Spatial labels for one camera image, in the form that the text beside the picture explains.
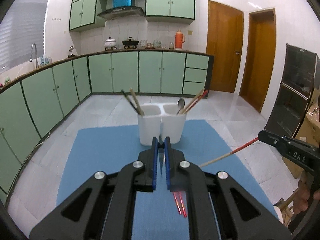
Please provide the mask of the person right hand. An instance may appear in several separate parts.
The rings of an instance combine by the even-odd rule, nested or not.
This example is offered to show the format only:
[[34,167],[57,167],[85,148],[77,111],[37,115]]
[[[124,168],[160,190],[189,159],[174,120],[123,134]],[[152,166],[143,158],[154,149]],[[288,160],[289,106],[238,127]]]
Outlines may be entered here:
[[310,190],[306,184],[307,178],[307,173],[303,171],[298,182],[298,191],[293,200],[293,213],[295,215],[306,211],[309,207]]

